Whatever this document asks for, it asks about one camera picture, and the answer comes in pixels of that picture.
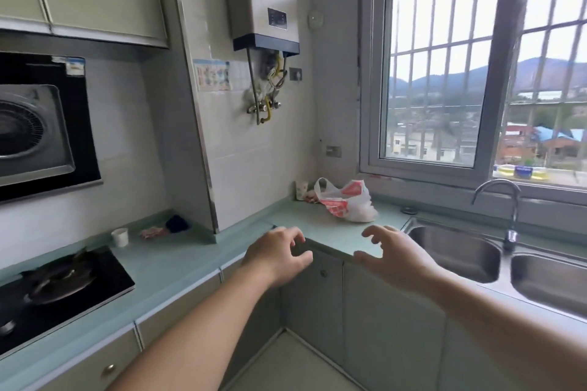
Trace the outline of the person's left hand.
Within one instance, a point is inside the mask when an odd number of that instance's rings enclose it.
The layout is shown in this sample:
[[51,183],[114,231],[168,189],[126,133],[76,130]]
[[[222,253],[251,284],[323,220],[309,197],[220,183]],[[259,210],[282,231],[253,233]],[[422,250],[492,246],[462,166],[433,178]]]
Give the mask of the person's left hand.
[[259,277],[266,288],[281,287],[305,270],[290,271],[288,268],[292,250],[304,242],[305,237],[299,228],[276,227],[250,245],[241,265]]

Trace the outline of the stainless steel double sink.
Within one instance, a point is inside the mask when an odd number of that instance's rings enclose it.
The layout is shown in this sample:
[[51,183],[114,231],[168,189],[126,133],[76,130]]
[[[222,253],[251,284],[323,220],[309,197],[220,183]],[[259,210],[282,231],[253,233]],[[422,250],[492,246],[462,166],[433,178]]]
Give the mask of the stainless steel double sink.
[[444,269],[488,290],[587,323],[587,259],[413,217],[402,231]]

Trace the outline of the grey window frame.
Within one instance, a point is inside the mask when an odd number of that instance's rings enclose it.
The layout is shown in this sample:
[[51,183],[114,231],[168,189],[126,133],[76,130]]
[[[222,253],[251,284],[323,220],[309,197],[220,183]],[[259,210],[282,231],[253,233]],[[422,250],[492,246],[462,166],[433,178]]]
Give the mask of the grey window frame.
[[522,222],[563,228],[587,226],[587,163],[579,166],[585,169],[579,173],[580,185],[570,183],[576,180],[570,172],[555,173],[564,184],[497,176],[494,172],[526,0],[497,2],[473,167],[382,157],[394,1],[361,2],[360,171],[378,179],[382,185],[379,189],[388,195],[494,217],[505,217],[511,211],[507,195],[513,186],[521,194]]

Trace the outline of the colourful wall sticker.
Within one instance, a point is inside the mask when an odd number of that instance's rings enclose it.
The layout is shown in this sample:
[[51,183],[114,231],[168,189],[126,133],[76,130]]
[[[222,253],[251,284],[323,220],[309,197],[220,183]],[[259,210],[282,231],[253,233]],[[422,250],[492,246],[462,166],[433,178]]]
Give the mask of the colourful wall sticker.
[[199,92],[231,91],[229,61],[193,59],[192,63]]

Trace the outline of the pale green base cabinets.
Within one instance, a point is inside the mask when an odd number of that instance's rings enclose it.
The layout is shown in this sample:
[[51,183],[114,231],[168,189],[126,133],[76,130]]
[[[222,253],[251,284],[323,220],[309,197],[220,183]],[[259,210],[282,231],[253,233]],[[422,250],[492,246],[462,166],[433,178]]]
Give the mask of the pale green base cabinets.
[[[397,291],[351,264],[354,250],[309,241],[313,264],[271,292],[246,330],[235,376],[279,330],[286,329],[341,367],[368,391],[514,391],[487,354],[429,300]],[[165,239],[133,242],[114,255],[135,282],[121,298],[33,342],[6,360],[2,389],[31,389],[65,372],[124,333],[147,343],[148,320],[189,294],[228,278],[246,244],[233,248]],[[319,274],[329,273],[327,278]]]

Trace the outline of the black glass gas stove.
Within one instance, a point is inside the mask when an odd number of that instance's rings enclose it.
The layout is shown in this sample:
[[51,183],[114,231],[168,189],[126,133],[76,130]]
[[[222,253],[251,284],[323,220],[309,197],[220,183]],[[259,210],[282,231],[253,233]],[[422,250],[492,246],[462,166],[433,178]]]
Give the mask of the black glass gas stove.
[[135,288],[111,249],[82,248],[0,283],[0,360]]

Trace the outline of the person's left forearm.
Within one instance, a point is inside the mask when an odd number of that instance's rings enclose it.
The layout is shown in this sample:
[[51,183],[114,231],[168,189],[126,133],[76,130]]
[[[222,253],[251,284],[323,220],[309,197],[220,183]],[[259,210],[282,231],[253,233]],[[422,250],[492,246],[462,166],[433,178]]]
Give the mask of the person's left forearm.
[[218,391],[268,270],[241,266],[212,295],[149,346],[107,391]]

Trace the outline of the black range hood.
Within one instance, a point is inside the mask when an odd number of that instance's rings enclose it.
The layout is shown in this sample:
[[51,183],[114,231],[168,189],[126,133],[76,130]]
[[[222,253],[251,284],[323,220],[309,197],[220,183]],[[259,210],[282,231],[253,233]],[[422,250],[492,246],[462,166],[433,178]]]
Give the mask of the black range hood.
[[101,183],[86,60],[0,51],[0,203]]

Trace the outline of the metal window bars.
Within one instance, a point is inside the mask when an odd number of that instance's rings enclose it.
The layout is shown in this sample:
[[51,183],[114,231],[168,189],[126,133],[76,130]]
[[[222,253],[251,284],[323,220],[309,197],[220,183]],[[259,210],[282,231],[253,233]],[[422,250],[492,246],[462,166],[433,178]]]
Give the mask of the metal window bars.
[[[395,0],[382,157],[473,167],[498,0]],[[526,0],[497,176],[587,163],[587,0]]]

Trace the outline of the person's right hand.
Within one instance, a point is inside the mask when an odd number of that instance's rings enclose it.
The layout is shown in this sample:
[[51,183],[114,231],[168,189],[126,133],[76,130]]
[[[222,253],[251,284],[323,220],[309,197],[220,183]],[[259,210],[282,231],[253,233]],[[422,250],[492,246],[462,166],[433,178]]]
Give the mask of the person's right hand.
[[379,246],[384,273],[372,273],[394,287],[431,296],[447,273],[407,234],[391,226],[370,225],[362,237]]

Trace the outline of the water heater pipes and valves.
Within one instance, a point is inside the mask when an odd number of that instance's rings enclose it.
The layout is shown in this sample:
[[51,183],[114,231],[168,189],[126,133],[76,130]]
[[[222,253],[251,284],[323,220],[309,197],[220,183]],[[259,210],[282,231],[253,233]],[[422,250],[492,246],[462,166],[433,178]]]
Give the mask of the water heater pipes and valves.
[[256,124],[263,125],[272,119],[272,112],[281,107],[276,100],[288,75],[287,57],[283,52],[265,50],[260,55],[260,70],[255,73],[251,48],[246,48],[250,89],[253,104],[246,110],[254,115]]

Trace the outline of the white red plastic bag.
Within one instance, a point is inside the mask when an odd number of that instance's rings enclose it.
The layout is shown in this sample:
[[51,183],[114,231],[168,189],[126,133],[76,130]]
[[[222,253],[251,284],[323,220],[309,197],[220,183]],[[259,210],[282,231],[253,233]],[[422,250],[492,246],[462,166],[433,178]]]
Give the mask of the white red plastic bag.
[[314,192],[331,215],[352,223],[372,223],[378,212],[371,202],[371,194],[364,180],[351,180],[337,188],[325,178],[314,184]]

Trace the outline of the person's right forearm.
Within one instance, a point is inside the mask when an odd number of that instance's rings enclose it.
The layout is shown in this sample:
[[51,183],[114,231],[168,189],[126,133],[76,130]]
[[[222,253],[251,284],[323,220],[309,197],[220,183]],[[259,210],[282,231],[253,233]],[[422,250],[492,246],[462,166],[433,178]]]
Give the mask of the person's right forearm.
[[587,391],[587,345],[533,321],[444,269],[427,270],[423,291],[524,391]]

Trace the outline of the dark blue cloth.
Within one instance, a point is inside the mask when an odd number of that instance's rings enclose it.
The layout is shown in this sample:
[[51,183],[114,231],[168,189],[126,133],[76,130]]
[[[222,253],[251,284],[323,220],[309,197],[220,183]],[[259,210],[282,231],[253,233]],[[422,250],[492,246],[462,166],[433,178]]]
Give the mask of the dark blue cloth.
[[191,228],[191,225],[179,215],[173,215],[165,222],[165,230],[169,234],[185,232]]

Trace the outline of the dark metal wok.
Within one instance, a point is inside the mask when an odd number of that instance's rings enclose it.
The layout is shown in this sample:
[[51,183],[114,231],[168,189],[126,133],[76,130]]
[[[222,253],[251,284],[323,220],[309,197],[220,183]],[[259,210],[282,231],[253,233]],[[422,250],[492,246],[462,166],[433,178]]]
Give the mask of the dark metal wok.
[[22,271],[22,279],[28,285],[24,301],[45,305],[82,291],[96,279],[96,259],[93,251],[83,248],[36,269]]

